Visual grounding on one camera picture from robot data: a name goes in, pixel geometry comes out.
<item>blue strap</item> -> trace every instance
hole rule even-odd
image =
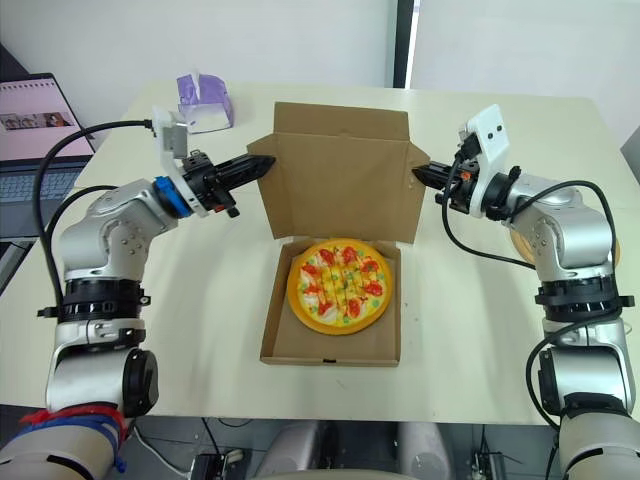
[[[112,426],[116,433],[114,434],[109,431],[104,424],[108,424]],[[22,429],[17,437],[22,435],[26,435],[30,432],[35,432],[36,430],[44,430],[45,428],[59,427],[59,426],[77,426],[77,427],[86,427],[92,430],[95,430],[98,433],[101,433],[111,444],[111,448],[113,450],[113,463],[116,469],[120,473],[124,473],[127,468],[126,462],[118,456],[118,432],[120,428],[118,423],[108,415],[84,415],[82,417],[60,417],[55,418],[53,420],[49,420],[46,422],[38,423],[35,425],[29,425]]]
[[[158,190],[162,191],[171,202],[180,218],[186,218],[191,215],[191,211],[182,200],[182,197],[176,192],[175,186],[169,177],[156,177],[155,183]]]

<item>white table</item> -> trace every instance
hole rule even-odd
[[[640,296],[640,189],[594,105],[585,99],[520,95],[231,84],[233,129],[197,135],[190,147],[215,163],[268,134],[276,100],[407,110],[413,142],[450,163],[457,129],[491,103],[502,107],[510,164],[559,180],[594,180],[612,204],[622,262],[621,294]],[[149,85],[126,118],[151,106],[175,109],[174,82]],[[76,186],[162,175],[142,128],[114,131]],[[267,223],[256,184],[234,192],[241,215],[192,216],[157,238],[143,282],[147,340],[159,361],[158,415],[542,423],[526,393],[524,365],[542,336],[534,273],[478,259],[446,238],[428,191],[414,245],[402,244],[402,357],[398,368],[268,366],[258,359],[281,241]],[[597,201],[585,194],[587,202]],[[77,221],[79,202],[59,231]],[[516,255],[506,229],[453,212],[452,228],[481,250]],[[251,271],[251,278],[235,272]],[[249,301],[244,300],[249,292]],[[0,298],[0,402],[44,404],[54,321],[36,319],[53,295],[36,246]],[[640,309],[625,319],[636,324]],[[640,372],[640,331],[628,336]],[[636,409],[640,419],[640,409]]]

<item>tissue box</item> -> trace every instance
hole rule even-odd
[[[214,75],[178,78],[180,105],[189,133],[204,133],[233,126],[233,109],[227,87]]]

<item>toy pizza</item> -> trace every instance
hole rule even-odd
[[[307,327],[329,335],[358,332],[391,300],[391,270],[371,246],[347,238],[318,243],[294,262],[287,281],[291,309]]]

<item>pizza box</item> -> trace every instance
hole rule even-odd
[[[396,366],[400,361],[401,255],[413,243],[424,186],[411,173],[429,156],[409,139],[406,112],[276,102],[274,132],[247,147],[276,162],[258,180],[280,251],[260,359],[268,364]],[[371,326],[325,335],[300,322],[286,298],[294,257],[317,241],[369,242],[394,273],[392,298]]]

